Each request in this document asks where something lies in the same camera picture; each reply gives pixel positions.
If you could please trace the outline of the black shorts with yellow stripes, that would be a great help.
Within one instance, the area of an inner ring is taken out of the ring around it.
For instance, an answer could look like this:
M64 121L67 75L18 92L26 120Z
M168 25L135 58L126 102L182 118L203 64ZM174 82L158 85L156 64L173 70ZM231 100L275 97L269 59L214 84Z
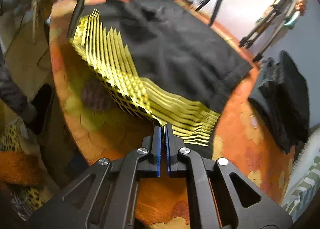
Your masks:
M68 38L124 111L164 126L202 157L234 88L251 70L173 0L78 2Z

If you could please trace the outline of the orange floral bedsheet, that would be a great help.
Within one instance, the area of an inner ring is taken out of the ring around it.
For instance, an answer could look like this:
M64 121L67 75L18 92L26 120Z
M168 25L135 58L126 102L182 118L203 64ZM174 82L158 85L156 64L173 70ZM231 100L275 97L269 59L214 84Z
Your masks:
M121 158L140 146L153 131L152 122L117 107L87 63L67 40L75 0L56 2L50 23L50 57L63 116L88 164L101 157ZM207 149L214 159L226 157L264 193L280 204L292 172L294 152L283 153L251 108L247 97L258 77L253 66L236 86ZM183 179L142 179L136 217L146 228L189 228L187 189Z

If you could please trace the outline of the stack of folded black pants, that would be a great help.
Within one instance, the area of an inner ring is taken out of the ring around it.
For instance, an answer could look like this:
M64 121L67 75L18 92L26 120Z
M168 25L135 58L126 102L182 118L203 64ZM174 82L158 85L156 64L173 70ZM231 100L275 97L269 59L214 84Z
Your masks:
M288 52L279 62L268 58L260 69L248 102L264 121L274 142L286 154L308 141L310 104L308 84Z

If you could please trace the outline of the green striped white pillow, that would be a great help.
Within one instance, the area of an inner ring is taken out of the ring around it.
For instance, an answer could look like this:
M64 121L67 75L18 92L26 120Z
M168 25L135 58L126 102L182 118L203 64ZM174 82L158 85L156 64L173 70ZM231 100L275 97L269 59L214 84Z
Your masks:
M308 142L293 164L281 207L291 216L292 221L306 211L319 190L319 128L311 132Z

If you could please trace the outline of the colourful cloth hanging on tripod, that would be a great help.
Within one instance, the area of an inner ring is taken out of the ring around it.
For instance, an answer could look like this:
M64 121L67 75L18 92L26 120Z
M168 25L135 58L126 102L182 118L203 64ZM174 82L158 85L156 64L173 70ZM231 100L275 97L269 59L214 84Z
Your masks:
M293 0L284 18L284 27L293 29L300 16L303 16L306 10L306 0Z

